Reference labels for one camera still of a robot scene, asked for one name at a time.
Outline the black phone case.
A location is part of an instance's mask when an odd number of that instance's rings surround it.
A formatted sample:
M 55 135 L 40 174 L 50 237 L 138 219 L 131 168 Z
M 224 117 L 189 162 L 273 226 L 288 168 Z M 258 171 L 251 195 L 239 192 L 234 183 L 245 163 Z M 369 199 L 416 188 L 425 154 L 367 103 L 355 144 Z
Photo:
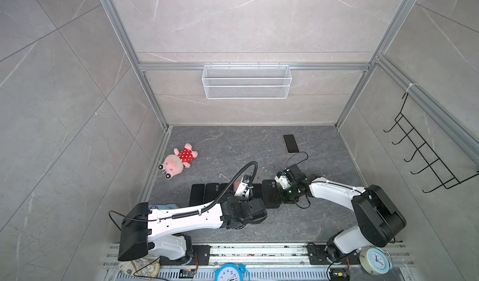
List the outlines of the black phone case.
M 219 183 L 208 183 L 205 185 L 204 203 L 214 201 L 221 193 Z
M 278 209 L 281 206 L 281 197 L 275 180 L 262 181 L 262 195 L 266 209 Z

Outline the phone with pink edge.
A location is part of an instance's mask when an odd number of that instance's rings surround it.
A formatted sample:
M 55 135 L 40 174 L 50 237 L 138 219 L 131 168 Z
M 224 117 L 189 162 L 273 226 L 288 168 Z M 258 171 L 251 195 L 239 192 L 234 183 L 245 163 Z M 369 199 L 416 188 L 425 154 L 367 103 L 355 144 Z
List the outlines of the phone with pink edge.
M 286 151 L 289 154 L 294 154 L 294 153 L 299 153 L 299 147 L 296 142 L 296 139 L 294 135 L 289 134 L 289 135 L 283 135 L 283 141 L 284 145 L 286 147 Z

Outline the pink phone case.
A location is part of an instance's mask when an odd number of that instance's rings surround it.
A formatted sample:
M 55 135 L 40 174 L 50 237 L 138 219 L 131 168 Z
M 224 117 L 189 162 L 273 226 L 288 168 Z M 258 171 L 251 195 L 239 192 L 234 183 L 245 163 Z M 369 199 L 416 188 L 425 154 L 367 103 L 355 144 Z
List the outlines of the pink phone case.
M 241 195 L 244 188 L 245 188 L 245 184 L 243 182 L 235 181 L 234 184 L 233 184 L 233 190 L 234 190 L 236 195 L 237 194 Z

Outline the long black phone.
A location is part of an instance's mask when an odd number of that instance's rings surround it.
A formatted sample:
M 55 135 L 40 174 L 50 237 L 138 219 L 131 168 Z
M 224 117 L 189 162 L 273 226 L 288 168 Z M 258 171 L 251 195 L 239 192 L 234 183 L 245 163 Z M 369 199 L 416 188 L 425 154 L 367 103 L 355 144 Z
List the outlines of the long black phone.
M 220 185 L 219 185 L 219 191 L 218 191 L 218 193 L 219 193 L 219 194 L 222 194 L 222 192 L 223 192 L 225 189 L 227 189 L 227 188 L 228 188 L 228 183 L 222 183 L 222 184 L 220 184 Z

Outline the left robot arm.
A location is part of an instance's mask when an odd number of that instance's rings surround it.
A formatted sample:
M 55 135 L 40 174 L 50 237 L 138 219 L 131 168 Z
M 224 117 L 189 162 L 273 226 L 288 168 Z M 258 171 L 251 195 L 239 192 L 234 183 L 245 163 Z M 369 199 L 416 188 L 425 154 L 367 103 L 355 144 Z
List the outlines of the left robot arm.
M 191 239 L 184 235 L 198 229 L 238 229 L 259 224 L 267 218 L 262 199 L 226 196 L 199 206 L 151 209 L 137 204 L 123 217 L 118 261 L 165 257 L 178 261 L 192 256 Z

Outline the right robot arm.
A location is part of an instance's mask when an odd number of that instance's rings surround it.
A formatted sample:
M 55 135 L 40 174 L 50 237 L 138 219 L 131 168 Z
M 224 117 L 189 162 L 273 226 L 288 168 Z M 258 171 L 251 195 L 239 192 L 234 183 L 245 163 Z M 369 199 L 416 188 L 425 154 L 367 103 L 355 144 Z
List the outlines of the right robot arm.
M 356 216 L 358 224 L 338 232 L 326 244 L 330 262 L 339 262 L 366 246 L 385 247 L 407 221 L 385 191 L 377 185 L 354 187 L 330 181 L 318 175 L 306 176 L 296 165 L 277 173 L 283 203 L 297 204 L 301 197 L 325 199 L 344 206 Z

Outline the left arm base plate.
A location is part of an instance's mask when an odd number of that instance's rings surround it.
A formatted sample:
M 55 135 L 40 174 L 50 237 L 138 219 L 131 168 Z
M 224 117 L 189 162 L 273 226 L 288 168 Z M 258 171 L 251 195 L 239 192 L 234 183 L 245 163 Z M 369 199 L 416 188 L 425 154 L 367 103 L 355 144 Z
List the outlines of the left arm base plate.
M 159 260 L 162 266 L 207 266 L 210 260 L 211 246 L 209 245 L 194 245 L 187 251 L 186 255 L 178 260 L 171 261 L 167 257 L 161 257 Z

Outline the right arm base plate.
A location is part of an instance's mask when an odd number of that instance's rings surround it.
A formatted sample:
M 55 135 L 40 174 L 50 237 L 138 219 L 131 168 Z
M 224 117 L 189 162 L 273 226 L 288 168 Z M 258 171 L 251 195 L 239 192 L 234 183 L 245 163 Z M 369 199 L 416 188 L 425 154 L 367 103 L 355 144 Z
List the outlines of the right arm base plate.
M 343 264 L 359 265 L 359 256 L 353 251 L 343 254 L 332 245 L 308 243 L 307 256 L 311 265 Z

